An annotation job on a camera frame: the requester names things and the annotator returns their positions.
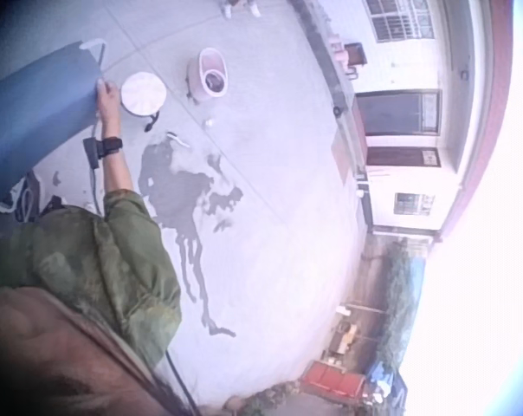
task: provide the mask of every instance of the shoe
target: shoe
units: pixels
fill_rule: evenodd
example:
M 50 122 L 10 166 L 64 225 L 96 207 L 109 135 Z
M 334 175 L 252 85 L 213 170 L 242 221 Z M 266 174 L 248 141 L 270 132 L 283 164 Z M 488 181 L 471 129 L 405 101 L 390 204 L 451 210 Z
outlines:
M 250 7 L 250 13 L 252 13 L 254 17 L 262 17 L 262 13 L 260 13 L 257 3 L 248 3 L 248 7 Z
M 230 19 L 232 16 L 233 16 L 233 6 L 231 6 L 230 4 L 225 4 L 223 6 L 223 15 L 225 16 L 226 19 Z

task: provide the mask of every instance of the door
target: door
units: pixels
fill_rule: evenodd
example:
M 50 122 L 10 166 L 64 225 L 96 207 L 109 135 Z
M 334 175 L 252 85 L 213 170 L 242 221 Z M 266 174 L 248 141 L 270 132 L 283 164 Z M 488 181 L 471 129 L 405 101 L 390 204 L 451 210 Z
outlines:
M 440 90 L 376 91 L 356 98 L 367 136 L 440 133 Z
M 368 166 L 441 167 L 436 147 L 374 146 L 367 150 Z

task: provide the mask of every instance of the window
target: window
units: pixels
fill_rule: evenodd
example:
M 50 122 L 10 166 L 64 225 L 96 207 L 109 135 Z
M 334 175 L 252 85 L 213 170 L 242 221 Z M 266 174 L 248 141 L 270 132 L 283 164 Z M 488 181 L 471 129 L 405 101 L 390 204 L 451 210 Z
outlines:
M 394 213 L 396 215 L 423 215 L 428 217 L 434 202 L 434 195 L 397 193 L 394 202 Z
M 365 0 L 378 42 L 435 39 L 427 0 Z
M 356 99 L 367 136 L 439 134 L 440 90 L 376 91 Z
M 436 147 L 371 146 L 367 149 L 368 166 L 441 167 Z

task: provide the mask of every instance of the concrete ground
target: concrete ground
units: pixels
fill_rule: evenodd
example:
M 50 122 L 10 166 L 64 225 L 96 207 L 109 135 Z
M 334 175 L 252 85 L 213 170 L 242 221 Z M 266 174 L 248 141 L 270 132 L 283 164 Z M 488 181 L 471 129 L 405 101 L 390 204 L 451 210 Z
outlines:
M 239 9 L 226 21 L 212 0 L 27 0 L 14 2 L 0 26 L 0 79 L 70 42 L 102 37 L 107 79 L 121 85 L 148 71 L 167 86 L 151 132 L 123 113 L 123 140 L 183 287 L 170 352 L 202 404 L 299 377 L 324 348 L 364 243 L 320 67 L 290 5 L 259 4 L 262 18 Z M 197 106 L 186 97 L 186 65 L 208 46 L 226 59 L 229 92 Z M 208 118 L 213 126 L 204 128 Z M 168 130 L 190 148 L 168 141 Z M 46 199 L 90 205 L 81 144 L 90 133 L 36 167 Z M 164 363 L 159 372 L 171 378 Z
M 289 397 L 285 404 L 267 412 L 267 416 L 347 416 L 348 414 L 339 405 L 303 393 Z

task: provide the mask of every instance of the black cable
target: black cable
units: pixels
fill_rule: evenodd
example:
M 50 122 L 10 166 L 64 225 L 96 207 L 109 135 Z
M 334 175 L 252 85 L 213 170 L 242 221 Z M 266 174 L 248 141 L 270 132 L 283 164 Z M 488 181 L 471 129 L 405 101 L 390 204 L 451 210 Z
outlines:
M 167 350 L 165 350 L 165 358 L 167 358 L 167 362 L 169 362 L 169 367 L 171 367 L 171 371 L 175 374 L 175 378 L 178 381 L 178 385 L 181 386 L 181 389 L 183 390 L 183 393 L 189 402 L 190 408 L 196 414 L 196 416 L 202 416 L 200 410 L 194 402 L 194 399 L 192 399 L 192 396 L 190 395 L 189 389 L 186 388 L 186 385 L 184 384 L 183 379 L 181 379 L 181 376 L 179 375 L 177 368 L 175 367 L 175 364 L 173 364 L 173 360 L 169 356 L 169 352 Z
M 104 59 L 104 47 L 100 52 L 100 62 Z M 98 120 L 92 126 L 92 135 L 90 137 L 96 137 L 96 130 L 98 129 Z M 94 200 L 94 206 L 96 207 L 96 213 L 101 215 L 100 205 L 98 204 L 98 199 L 96 198 L 96 172 L 94 169 L 90 168 L 90 187 L 92 188 L 92 198 Z
M 85 319 L 88 322 L 92 323 L 96 328 L 98 328 L 102 333 L 106 334 L 108 337 L 111 336 L 98 323 L 92 321 L 91 319 L 89 319 L 87 317 L 85 317 Z M 175 398 L 177 400 L 178 400 L 178 397 L 175 395 L 174 392 L 172 392 L 171 388 L 168 385 L 166 385 L 156 376 L 156 374 L 152 373 L 152 378 L 154 380 L 154 383 L 148 382 L 147 380 L 142 380 L 139 376 L 137 376 L 135 374 L 134 370 L 129 368 L 129 366 L 125 362 L 123 362 L 116 354 L 114 354 L 113 351 L 111 351 L 111 349 L 109 347 L 104 345 L 103 342 L 98 341 L 96 338 L 94 338 L 92 336 L 92 334 L 90 334 L 88 331 L 84 330 L 79 325 L 77 325 L 75 322 L 73 322 L 72 319 L 68 319 L 68 322 L 78 332 L 80 332 L 81 334 L 84 334 L 93 344 L 95 344 L 106 355 L 108 355 L 112 360 L 114 360 L 119 365 L 119 367 L 122 368 L 123 371 L 127 373 L 127 375 L 129 375 L 132 379 L 134 379 L 139 384 L 139 386 L 141 386 L 148 394 L 150 394 L 150 396 L 152 398 L 154 398 L 167 412 L 169 412 L 171 415 L 178 415 L 179 411 L 182 412 L 183 410 L 185 410 L 185 409 L 180 408 L 181 406 L 179 405 L 179 403 L 175 403 L 176 408 L 174 408 L 174 406 L 170 405 L 167 402 L 167 400 L 164 400 L 164 396 L 168 396 L 168 394 L 170 394 L 171 396 L 175 396 Z M 126 355 L 126 352 L 120 346 L 118 346 L 118 349 L 119 349 L 119 351 L 123 352 L 123 354 Z M 171 358 L 169 357 L 169 353 L 167 353 L 167 350 L 165 350 L 165 356 L 167 357 L 167 360 L 169 361 L 171 369 L 173 370 L 173 372 L 175 373 L 175 376 L 177 377 L 179 385 L 181 386 L 181 388 L 183 388 L 184 394 L 186 395 L 187 400 L 190 402 L 190 406 L 191 406 L 192 412 L 194 413 L 194 416 L 202 416 L 202 414 L 200 413 L 199 409 L 196 406 L 196 403 L 190 396 L 189 391 L 187 390 L 186 386 L 184 385 L 183 381 L 181 380 L 181 377 L 177 373 L 177 369 L 173 365 L 173 362 L 171 361 Z

